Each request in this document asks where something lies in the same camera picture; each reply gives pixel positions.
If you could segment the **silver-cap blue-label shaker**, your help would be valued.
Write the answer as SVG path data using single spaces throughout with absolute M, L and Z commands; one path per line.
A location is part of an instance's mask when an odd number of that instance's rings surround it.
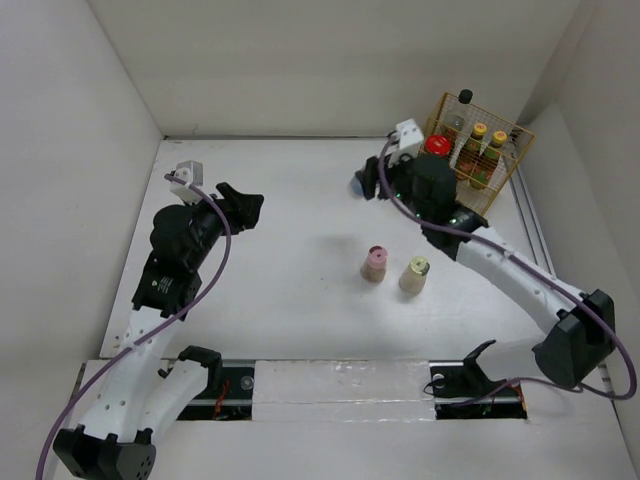
M 364 197 L 364 190 L 363 190 L 363 186 L 362 186 L 362 182 L 361 182 L 361 174 L 359 172 L 356 172 L 351 181 L 350 181 L 350 186 L 351 186 L 351 190 L 353 192 L 353 195 L 357 198 L 363 198 Z

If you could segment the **red-cap dark sauce jar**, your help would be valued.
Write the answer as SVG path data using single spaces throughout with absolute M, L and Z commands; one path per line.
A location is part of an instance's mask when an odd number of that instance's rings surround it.
M 424 150 L 428 154 L 447 157 L 451 151 L 451 142 L 443 135 L 430 135 L 425 140 Z

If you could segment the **yellow-cap sauce bottle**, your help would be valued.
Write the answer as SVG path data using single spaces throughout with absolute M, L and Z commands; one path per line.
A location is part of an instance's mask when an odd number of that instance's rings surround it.
M 501 149 L 507 141 L 507 134 L 502 130 L 493 133 L 489 145 L 480 155 L 471 174 L 470 186 L 476 190 L 484 190 L 498 166 Z
M 471 178 L 471 174 L 480 158 L 480 151 L 487 130 L 488 127 L 485 123 L 477 122 L 473 125 L 472 131 L 462 146 L 454 165 L 455 176 L 458 181 L 466 181 Z

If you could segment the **tall black-cap glass bottle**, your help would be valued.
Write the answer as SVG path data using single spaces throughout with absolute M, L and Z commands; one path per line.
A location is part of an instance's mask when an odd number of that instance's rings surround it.
M 459 92 L 457 100 L 444 114 L 440 126 L 440 134 L 450 143 L 450 153 L 456 150 L 458 137 L 464 130 L 467 121 L 468 107 L 473 99 L 473 92 L 463 89 Z

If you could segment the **yellow-cap sauce bottle front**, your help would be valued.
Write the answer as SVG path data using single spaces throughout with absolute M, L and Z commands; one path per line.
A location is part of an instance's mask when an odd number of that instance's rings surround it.
M 507 141 L 507 134 L 502 130 L 493 133 L 489 145 L 480 155 L 471 174 L 470 186 L 476 190 L 484 190 L 498 166 L 501 149 Z

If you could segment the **yellow-cap beige jar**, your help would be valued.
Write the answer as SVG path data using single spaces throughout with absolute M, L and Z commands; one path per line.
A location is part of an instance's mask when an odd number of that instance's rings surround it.
M 425 257 L 412 257 L 399 278 L 400 288 L 408 294 L 419 294 L 426 284 L 429 270 L 430 263 Z

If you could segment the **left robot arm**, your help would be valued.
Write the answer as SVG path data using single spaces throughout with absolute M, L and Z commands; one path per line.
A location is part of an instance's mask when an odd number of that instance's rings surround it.
M 74 428 L 56 433 L 53 450 L 79 479 L 146 479 L 156 444 L 197 396 L 227 392 L 220 353 L 190 345 L 174 366 L 163 354 L 191 309 L 211 290 L 199 268 L 218 239 L 256 227 L 264 198 L 227 183 L 217 195 L 173 177 L 181 200 L 159 210 L 151 252 L 132 298 L 132 311 L 117 354 L 94 377 L 97 397 Z

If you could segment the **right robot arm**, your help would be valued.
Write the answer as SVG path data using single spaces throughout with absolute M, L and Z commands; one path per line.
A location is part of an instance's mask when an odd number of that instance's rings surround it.
M 555 280 L 517 254 L 484 217 L 457 200 L 456 178 L 446 160 L 430 154 L 404 154 L 396 163 L 371 157 L 352 185 L 367 200 L 403 205 L 433 247 L 522 308 L 546 335 L 532 351 L 539 370 L 555 385 L 582 386 L 615 350 L 613 299 Z

